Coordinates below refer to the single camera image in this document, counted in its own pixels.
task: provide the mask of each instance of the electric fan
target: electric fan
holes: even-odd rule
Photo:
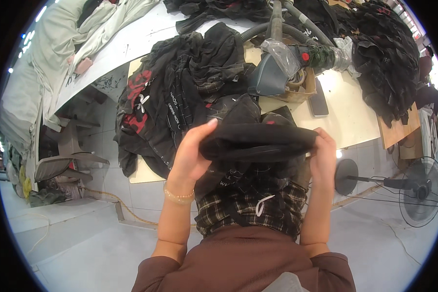
[[[385,187],[398,189],[402,217],[412,227],[427,225],[438,213],[438,162],[431,157],[416,159],[403,173],[402,179],[362,178],[358,174],[354,160],[340,161],[334,178],[336,191],[347,196],[357,181],[383,183]]]

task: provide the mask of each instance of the bracelet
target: bracelet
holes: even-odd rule
[[[193,190],[191,194],[187,196],[175,196],[172,194],[167,188],[166,185],[164,185],[164,194],[165,196],[171,200],[172,202],[181,204],[181,205],[189,205],[195,200],[195,191]]]

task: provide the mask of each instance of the fingernail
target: fingernail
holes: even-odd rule
[[[210,119],[208,122],[208,126],[214,126],[218,123],[218,120],[216,118]]]

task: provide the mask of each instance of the red cap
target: red cap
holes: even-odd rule
[[[302,59],[303,59],[304,61],[308,61],[308,60],[310,59],[310,56],[308,55],[308,53],[303,53],[303,54],[302,54]]]

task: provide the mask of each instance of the plaid shirt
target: plaid shirt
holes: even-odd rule
[[[279,207],[277,196],[264,201],[263,213],[261,216],[257,216],[256,205],[258,201],[273,194],[280,194],[283,197],[286,210],[291,215],[293,226],[286,224],[284,212]],[[266,192],[262,195],[242,194],[239,190],[233,188],[215,189],[205,195],[201,201],[197,202],[198,216],[195,218],[197,229],[204,237],[210,235],[219,227],[238,224],[227,214],[227,206],[223,200],[224,196],[228,196],[237,212],[249,224],[281,231],[294,240],[300,234],[303,219],[301,210],[307,200],[307,195],[304,188],[290,181],[282,190],[274,193]]]

